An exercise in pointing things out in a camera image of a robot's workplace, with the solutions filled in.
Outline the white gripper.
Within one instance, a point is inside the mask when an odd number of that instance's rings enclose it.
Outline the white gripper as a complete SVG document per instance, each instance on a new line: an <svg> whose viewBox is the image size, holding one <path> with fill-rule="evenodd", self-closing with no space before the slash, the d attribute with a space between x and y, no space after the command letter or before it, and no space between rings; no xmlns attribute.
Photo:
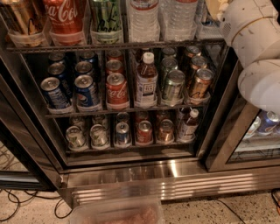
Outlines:
<svg viewBox="0 0 280 224"><path fill-rule="evenodd" d="M251 25L266 36L278 35L278 11L271 0L205 0L206 7L215 21L220 21L220 32L228 46Z"/></svg>

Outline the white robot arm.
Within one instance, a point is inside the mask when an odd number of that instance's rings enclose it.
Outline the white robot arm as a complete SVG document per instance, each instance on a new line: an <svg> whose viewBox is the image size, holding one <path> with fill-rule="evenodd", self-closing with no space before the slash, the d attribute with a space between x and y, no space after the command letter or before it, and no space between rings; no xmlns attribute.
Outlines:
<svg viewBox="0 0 280 224"><path fill-rule="evenodd" d="M220 32L243 70L242 97L280 114L280 0L205 0Z"/></svg>

